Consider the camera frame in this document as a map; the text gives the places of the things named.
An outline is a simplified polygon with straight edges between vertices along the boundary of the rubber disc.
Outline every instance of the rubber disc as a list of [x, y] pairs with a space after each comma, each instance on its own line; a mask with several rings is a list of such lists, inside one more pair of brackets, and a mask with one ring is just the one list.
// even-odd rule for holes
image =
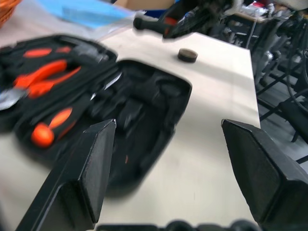
[[192, 50], [181, 48], [178, 53], [178, 59], [187, 63], [196, 62], [198, 54]]

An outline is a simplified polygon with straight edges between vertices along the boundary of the red object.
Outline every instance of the red object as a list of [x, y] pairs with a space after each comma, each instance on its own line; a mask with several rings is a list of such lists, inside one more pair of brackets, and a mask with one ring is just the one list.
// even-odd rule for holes
[[253, 5], [257, 6], [257, 7], [260, 7], [260, 8], [265, 7], [265, 5], [263, 3], [261, 3], [261, 2], [255, 2], [255, 3], [253, 3]]
[[[70, 47], [59, 47], [55, 52], [56, 53], [70, 53]], [[39, 48], [28, 50], [24, 53], [25, 58], [39, 58], [49, 55], [52, 52], [51, 48]]]
[[178, 23], [178, 21], [174, 18], [170, 18], [170, 17], [166, 17], [165, 21], [166, 24], [172, 25], [174, 26], [176, 23]]
[[12, 16], [21, 0], [0, 0], [0, 27]]
[[37, 98], [42, 96], [43, 94], [46, 94], [48, 91], [50, 91], [54, 85], [57, 85], [59, 83], [62, 83], [63, 81], [69, 79], [71, 76], [76, 74], [81, 67], [76, 68], [75, 70], [71, 71], [70, 73], [57, 78], [57, 79], [50, 79], [50, 80], [45, 80], [42, 82], [38, 82], [36, 84], [32, 84], [28, 88], [28, 97], [30, 98]]
[[29, 74], [29, 75], [20, 75], [18, 76], [15, 81], [14, 85], [17, 88], [26, 89], [31, 84], [40, 82], [44, 79], [47, 79], [49, 76], [62, 72], [67, 67], [66, 60], [58, 60], [55, 62], [51, 62], [49, 64], [44, 65], [39, 70]]
[[[72, 108], [66, 108], [62, 110], [52, 119], [49, 125], [45, 123], [39, 123], [32, 132], [31, 140], [39, 147], [49, 147], [55, 139], [53, 129], [61, 126], [70, 117], [72, 111]], [[63, 132], [61, 132], [58, 139], [61, 139], [75, 125], [75, 123], [76, 121], [74, 121]]]

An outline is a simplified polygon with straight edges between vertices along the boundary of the orange screwdriver handle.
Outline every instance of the orange screwdriver handle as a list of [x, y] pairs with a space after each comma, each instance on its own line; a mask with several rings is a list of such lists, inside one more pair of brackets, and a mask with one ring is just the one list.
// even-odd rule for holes
[[[71, 51], [70, 47], [59, 47], [55, 50], [56, 53], [69, 53], [70, 51]], [[26, 51], [23, 57], [28, 59], [40, 58], [47, 56], [50, 53], [52, 53], [52, 48], [38, 48]]]
[[51, 75], [66, 70], [66, 68], [67, 68], [67, 61], [65, 59], [54, 61], [44, 65], [39, 70], [36, 70], [35, 72], [29, 75], [18, 76], [14, 81], [14, 85], [17, 88], [26, 89], [31, 84], [47, 79]]
[[84, 95], [77, 102], [73, 103], [50, 117], [40, 122], [34, 128], [31, 134], [32, 142], [41, 148], [50, 147], [53, 142], [61, 139], [89, 107], [91, 96]]
[[59, 83], [64, 82], [65, 80], [69, 79], [74, 74], [76, 74], [80, 69], [81, 69], [81, 67], [78, 67], [75, 70], [71, 71], [70, 73], [68, 73], [68, 74], [66, 74], [66, 75], [64, 75], [60, 78], [45, 80], [45, 81], [31, 85], [28, 88], [28, 97], [34, 99], [34, 98], [37, 98], [37, 97], [40, 97], [40, 96], [46, 94], [47, 92], [49, 92], [53, 88], [54, 85], [57, 85]]

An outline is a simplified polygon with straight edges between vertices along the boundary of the tool case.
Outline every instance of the tool case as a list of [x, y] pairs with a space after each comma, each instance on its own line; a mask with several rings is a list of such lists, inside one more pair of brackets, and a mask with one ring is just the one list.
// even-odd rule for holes
[[[97, 62], [87, 55], [72, 52], [74, 46], [66, 52], [67, 46], [71, 46], [66, 40], [70, 39], [90, 44], [99, 55], [108, 58]], [[35, 56], [35, 49], [52, 52], [46, 52], [48, 54], [41, 58], [25, 56], [26, 52]], [[32, 73], [59, 59], [70, 61], [73, 70], [79, 69], [43, 95], [33, 98], [29, 93], [11, 108], [0, 111], [1, 129], [14, 131], [25, 154], [53, 166], [76, 146], [89, 126], [115, 118], [108, 191], [122, 191], [138, 185], [175, 133], [192, 87], [186, 80], [142, 61], [116, 61], [116, 58], [116, 52], [101, 44], [67, 35], [33, 39], [2, 48], [1, 90], [11, 88], [17, 76]], [[83, 113], [50, 146], [34, 144], [34, 130], [38, 124], [65, 108], [76, 108], [75, 111]]]

